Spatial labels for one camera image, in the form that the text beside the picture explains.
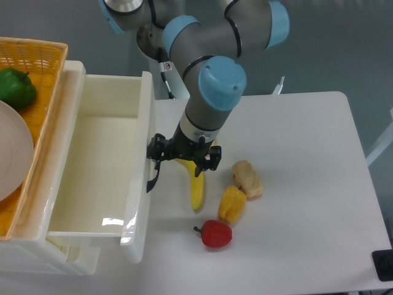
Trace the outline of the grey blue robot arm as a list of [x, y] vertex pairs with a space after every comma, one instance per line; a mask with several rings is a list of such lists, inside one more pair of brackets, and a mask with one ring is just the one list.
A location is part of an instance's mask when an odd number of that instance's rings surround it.
[[187, 15], [184, 1], [101, 1], [100, 6], [115, 32], [152, 27], [157, 49], [174, 64], [190, 95], [173, 137], [155, 135], [147, 157], [156, 164], [191, 160], [196, 174], [215, 170], [222, 152], [213, 141], [247, 84], [236, 60], [288, 37], [290, 20], [284, 5], [225, 1], [223, 18], [211, 25]]

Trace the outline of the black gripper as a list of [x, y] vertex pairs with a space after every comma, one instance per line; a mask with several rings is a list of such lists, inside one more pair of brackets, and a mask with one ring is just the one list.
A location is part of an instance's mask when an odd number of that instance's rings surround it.
[[201, 172], [215, 171], [222, 158], [222, 147], [214, 146], [214, 138], [202, 130], [191, 128], [183, 131], [178, 124], [173, 137], [168, 140], [164, 135], [156, 133], [147, 146], [147, 158], [155, 162], [155, 169], [165, 160], [171, 159], [171, 148], [177, 159], [192, 160], [196, 164], [194, 176]]

